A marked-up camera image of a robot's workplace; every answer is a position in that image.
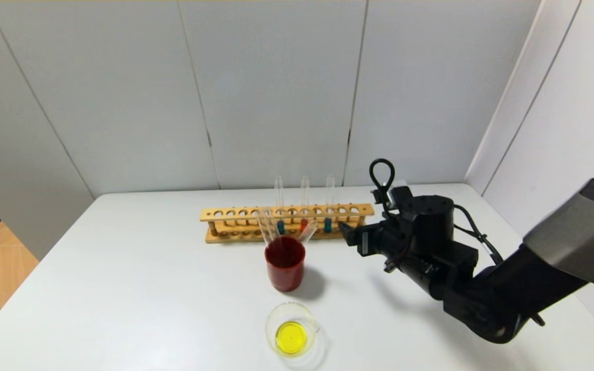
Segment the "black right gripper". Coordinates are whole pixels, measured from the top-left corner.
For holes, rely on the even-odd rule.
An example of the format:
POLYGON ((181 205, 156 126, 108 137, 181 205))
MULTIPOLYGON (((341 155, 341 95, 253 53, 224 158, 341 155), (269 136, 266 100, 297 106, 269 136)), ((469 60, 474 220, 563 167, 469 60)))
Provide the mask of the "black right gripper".
POLYGON ((387 262, 398 262, 410 249, 410 230, 389 220, 363 226, 358 231, 354 226, 339 222, 339 230, 348 246, 358 244, 357 251, 363 257, 382 255, 387 262))

